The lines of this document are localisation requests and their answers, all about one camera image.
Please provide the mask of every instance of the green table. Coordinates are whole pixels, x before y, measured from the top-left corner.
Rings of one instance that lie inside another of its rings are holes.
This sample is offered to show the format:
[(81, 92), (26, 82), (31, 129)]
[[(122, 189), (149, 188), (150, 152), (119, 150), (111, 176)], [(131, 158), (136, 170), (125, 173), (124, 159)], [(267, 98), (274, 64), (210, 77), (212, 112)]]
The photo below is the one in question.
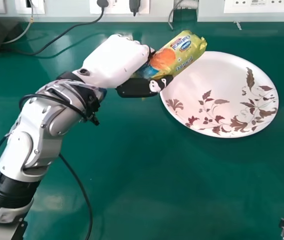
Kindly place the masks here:
[[(71, 23), (36, 23), (34, 51)], [(18, 100), (82, 61), (114, 33), (156, 49), (182, 30), (207, 39), (209, 51), (245, 58), (263, 69), (280, 95), (280, 109), (264, 131), (218, 139), (174, 120), (159, 96), (121, 99), (110, 90), (98, 113), (100, 126), (78, 124), (62, 153), (90, 195), (92, 240), (279, 240), (284, 217), (284, 23), (182, 21), (98, 23), (79, 27), (42, 56), (0, 55), (0, 138), (18, 115)], [(83, 240), (88, 213), (75, 180), (56, 160), (36, 192), (25, 240)]]

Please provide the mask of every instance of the silver metal arm segment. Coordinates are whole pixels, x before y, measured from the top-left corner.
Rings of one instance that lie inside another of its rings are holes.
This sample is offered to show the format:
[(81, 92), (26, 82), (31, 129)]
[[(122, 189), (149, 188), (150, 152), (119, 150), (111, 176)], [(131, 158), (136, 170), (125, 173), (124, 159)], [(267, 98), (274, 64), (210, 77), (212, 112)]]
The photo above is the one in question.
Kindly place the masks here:
[[(65, 99), (85, 111), (84, 99), (72, 86), (53, 84), (41, 94)], [(60, 153), (64, 135), (80, 118), (52, 100), (34, 97), (24, 104), (0, 157), (0, 223), (24, 218), (39, 182)]]

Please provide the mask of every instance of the white wall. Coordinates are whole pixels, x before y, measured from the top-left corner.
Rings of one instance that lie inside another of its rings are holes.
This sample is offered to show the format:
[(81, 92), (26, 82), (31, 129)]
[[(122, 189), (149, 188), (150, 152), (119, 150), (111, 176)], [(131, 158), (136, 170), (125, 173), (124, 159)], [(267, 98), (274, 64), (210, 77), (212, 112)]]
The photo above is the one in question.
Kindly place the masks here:
[[(7, 14), (0, 17), (24, 19), (27, 15), (16, 13), (14, 0), (5, 0)], [(105, 15), (101, 22), (166, 22), (173, 8), (174, 0), (150, 0), (150, 14), (141, 14), (133, 17), (133, 14)], [(87, 22), (97, 18), (90, 14), (89, 0), (45, 0), (45, 15), (37, 15), (37, 22)]]
[(284, 22), (284, 13), (224, 13), (224, 0), (200, 0), (199, 22)]

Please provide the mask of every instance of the food package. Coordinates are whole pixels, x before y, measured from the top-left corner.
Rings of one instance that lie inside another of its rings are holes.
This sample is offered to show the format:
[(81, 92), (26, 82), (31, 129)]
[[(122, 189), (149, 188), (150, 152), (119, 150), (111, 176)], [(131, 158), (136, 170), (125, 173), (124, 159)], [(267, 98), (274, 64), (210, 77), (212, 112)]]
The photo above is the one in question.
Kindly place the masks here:
[(197, 60), (207, 46), (205, 39), (190, 31), (182, 31), (169, 43), (158, 50), (137, 75), (145, 79), (160, 79), (165, 75), (178, 75)]

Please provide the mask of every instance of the white plate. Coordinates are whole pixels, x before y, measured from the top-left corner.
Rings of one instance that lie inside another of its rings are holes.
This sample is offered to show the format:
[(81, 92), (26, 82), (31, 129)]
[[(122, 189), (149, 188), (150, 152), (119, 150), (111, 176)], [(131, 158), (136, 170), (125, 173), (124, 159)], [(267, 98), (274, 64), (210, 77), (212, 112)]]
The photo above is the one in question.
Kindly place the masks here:
[(181, 124), (201, 134), (240, 138), (266, 128), (279, 97), (271, 79), (251, 62), (207, 51), (161, 93)]

